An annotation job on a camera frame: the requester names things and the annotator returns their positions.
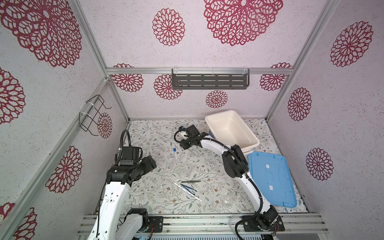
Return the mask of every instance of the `floral tablecloth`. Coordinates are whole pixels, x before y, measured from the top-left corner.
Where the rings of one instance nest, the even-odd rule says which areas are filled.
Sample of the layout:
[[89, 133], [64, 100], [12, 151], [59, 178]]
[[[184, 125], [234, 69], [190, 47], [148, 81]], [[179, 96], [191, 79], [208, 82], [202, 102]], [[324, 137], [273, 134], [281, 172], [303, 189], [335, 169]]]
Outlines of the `floral tablecloth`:
[[[254, 150], [280, 154], [271, 132], [262, 119], [244, 120], [260, 140]], [[210, 150], [193, 146], [183, 150], [173, 140], [173, 134], [180, 126], [195, 125], [202, 132], [207, 131], [204, 120], [136, 120], [129, 127], [133, 146], [143, 149], [143, 156], [151, 155], [157, 168], [132, 184], [129, 196], [124, 201], [122, 214], [132, 207], [145, 207], [150, 214], [216, 214], [250, 213], [253, 206], [237, 181], [230, 178], [220, 156]], [[179, 157], [175, 161], [173, 149]], [[192, 167], [189, 178], [184, 177], [187, 167]], [[180, 180], [201, 180], [188, 184], [197, 190], [202, 200], [187, 195], [172, 182]], [[280, 213], [308, 212], [294, 183], [297, 206], [276, 207]]]

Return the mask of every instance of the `large red flower motif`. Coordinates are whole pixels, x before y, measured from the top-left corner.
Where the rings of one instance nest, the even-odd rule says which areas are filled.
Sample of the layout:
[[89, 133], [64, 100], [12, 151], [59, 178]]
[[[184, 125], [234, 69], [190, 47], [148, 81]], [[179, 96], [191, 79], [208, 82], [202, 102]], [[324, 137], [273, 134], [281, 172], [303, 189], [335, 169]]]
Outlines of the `large red flower motif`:
[[180, 14], [173, 9], [163, 8], [152, 21], [156, 38], [166, 46], [178, 44], [184, 37], [184, 22]]
[[289, 116], [295, 121], [303, 120], [310, 112], [311, 103], [311, 95], [307, 89], [294, 90], [288, 101]]
[[344, 29], [331, 48], [331, 61], [338, 67], [348, 66], [361, 58], [372, 41], [372, 26], [368, 22], [355, 22]]
[[14, 205], [15, 203], [7, 202], [6, 204], [0, 206], [0, 224], [8, 215], [9, 211], [12, 209]]
[[83, 167], [82, 161], [78, 149], [70, 146], [45, 186], [50, 192], [63, 193], [68, 191], [79, 179]]
[[[289, 63], [278, 63], [272, 65], [272, 68], [290, 68]], [[268, 91], [279, 89], [287, 75], [285, 74], [264, 74], [260, 79], [260, 86]]]
[[207, 28], [221, 43], [244, 45], [265, 33], [283, 0], [204, 0]]
[[31, 240], [35, 235], [35, 229], [37, 227], [37, 214], [35, 208], [29, 209], [29, 214], [24, 217], [22, 224], [17, 228], [12, 240]]
[[228, 96], [224, 91], [214, 90], [205, 98], [205, 103], [211, 108], [220, 108], [227, 103]]
[[[114, 68], [133, 68], [129, 64], [119, 63]], [[113, 82], [127, 92], [136, 92], [143, 87], [143, 78], [141, 74], [115, 74], [112, 75]]]
[[25, 95], [19, 81], [0, 68], [0, 124], [18, 118], [25, 106]]
[[102, 138], [108, 138], [112, 132], [112, 120], [108, 113], [102, 113], [97, 120], [97, 130]]
[[172, 78], [169, 74], [158, 76], [153, 87], [157, 95], [168, 100], [178, 98], [183, 92], [183, 90], [175, 90], [172, 88]]
[[0, 16], [37, 59], [66, 68], [80, 57], [80, 29], [66, 0], [0, 0]]
[[312, 149], [307, 155], [306, 163], [308, 171], [317, 180], [327, 180], [333, 173], [331, 156], [323, 149]]

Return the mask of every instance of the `blue lid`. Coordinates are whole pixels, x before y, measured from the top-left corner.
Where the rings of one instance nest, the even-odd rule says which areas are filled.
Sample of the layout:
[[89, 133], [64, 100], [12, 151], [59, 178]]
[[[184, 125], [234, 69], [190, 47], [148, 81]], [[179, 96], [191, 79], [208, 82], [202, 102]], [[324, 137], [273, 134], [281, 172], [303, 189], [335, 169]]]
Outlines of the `blue lid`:
[[297, 205], [295, 190], [285, 157], [266, 152], [248, 155], [249, 172], [264, 197], [283, 207]]

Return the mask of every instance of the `storage box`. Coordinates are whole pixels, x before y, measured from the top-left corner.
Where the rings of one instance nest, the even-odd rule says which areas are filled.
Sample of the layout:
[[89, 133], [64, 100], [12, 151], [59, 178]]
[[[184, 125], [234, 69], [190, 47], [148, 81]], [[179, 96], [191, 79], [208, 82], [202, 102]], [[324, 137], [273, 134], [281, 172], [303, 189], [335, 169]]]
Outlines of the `storage box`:
[[243, 154], [253, 152], [260, 144], [259, 139], [234, 110], [215, 113], [205, 117], [209, 134], [227, 145], [238, 145]]

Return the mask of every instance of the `red doily pattern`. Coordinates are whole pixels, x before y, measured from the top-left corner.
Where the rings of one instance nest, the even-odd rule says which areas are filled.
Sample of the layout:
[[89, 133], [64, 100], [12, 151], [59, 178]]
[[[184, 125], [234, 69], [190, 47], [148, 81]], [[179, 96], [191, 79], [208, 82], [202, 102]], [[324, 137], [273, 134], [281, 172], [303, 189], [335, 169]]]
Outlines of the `red doily pattern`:
[[12, 209], [14, 205], [15, 203], [7, 202], [6, 204], [0, 206], [0, 224], [8, 215], [9, 211]]
[[294, 90], [288, 101], [289, 116], [295, 121], [303, 120], [310, 112], [311, 103], [311, 95], [307, 89]]
[[331, 61], [338, 67], [348, 66], [361, 58], [372, 41], [372, 26], [368, 22], [355, 22], [344, 29], [331, 48]]
[[0, 16], [38, 60], [66, 68], [80, 57], [80, 29], [66, 0], [0, 0]]
[[45, 186], [50, 192], [63, 193], [68, 191], [79, 179], [83, 167], [82, 161], [78, 149], [70, 146]]
[[[133, 68], [129, 64], [119, 63], [114, 68]], [[112, 75], [113, 82], [127, 92], [136, 92], [143, 87], [143, 78], [141, 74], [115, 74]]]
[[211, 108], [220, 108], [227, 103], [228, 96], [224, 91], [214, 90], [205, 98], [205, 103]]
[[37, 214], [35, 208], [29, 209], [29, 214], [24, 217], [22, 224], [17, 228], [12, 240], [31, 240], [35, 235], [35, 229], [37, 227]]
[[[272, 68], [290, 68], [289, 63], [278, 63], [272, 66]], [[285, 74], [264, 74], [260, 79], [260, 86], [268, 91], [279, 89], [283, 84], [287, 75]]]
[[108, 138], [112, 133], [112, 120], [108, 113], [102, 113], [97, 120], [97, 130], [102, 138]]
[[308, 171], [317, 180], [327, 180], [333, 173], [331, 156], [323, 149], [312, 149], [307, 155], [306, 163]]
[[168, 100], [178, 98], [183, 92], [183, 90], [175, 90], [172, 88], [172, 78], [169, 74], [158, 76], [155, 79], [153, 87], [157, 95]]
[[221, 43], [244, 45], [265, 33], [283, 0], [204, 0], [207, 28]]
[[156, 38], [166, 46], [178, 44], [185, 32], [183, 18], [169, 8], [163, 8], [157, 12], [152, 21], [152, 29]]
[[0, 68], [0, 124], [18, 118], [25, 106], [25, 95], [19, 81]]

